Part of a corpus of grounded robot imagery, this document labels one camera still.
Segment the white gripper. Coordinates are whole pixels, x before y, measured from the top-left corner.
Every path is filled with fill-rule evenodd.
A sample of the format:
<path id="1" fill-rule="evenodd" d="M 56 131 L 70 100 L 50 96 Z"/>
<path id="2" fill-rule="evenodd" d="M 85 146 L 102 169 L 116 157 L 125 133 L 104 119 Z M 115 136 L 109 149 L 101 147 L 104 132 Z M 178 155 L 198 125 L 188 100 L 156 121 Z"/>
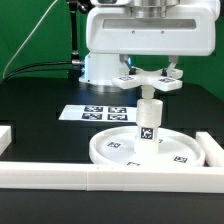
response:
<path id="1" fill-rule="evenodd" d="M 171 6 L 164 18 L 134 18 L 127 6 L 96 7 L 87 17 L 86 45 L 92 53 L 127 54 L 120 61 L 130 75 L 128 55 L 167 55 L 167 76 L 178 63 L 177 56 L 207 56 L 215 49 L 218 4 Z"/>

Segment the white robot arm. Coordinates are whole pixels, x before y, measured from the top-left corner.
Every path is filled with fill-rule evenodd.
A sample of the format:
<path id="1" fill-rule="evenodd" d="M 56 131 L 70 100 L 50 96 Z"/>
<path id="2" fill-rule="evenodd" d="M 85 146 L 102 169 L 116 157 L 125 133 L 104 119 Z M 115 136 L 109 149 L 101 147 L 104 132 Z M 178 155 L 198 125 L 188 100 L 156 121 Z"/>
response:
<path id="1" fill-rule="evenodd" d="M 131 55 L 167 56 L 170 74 L 180 56 L 215 49 L 221 0 L 91 0 L 82 82 L 110 86 L 129 73 Z"/>

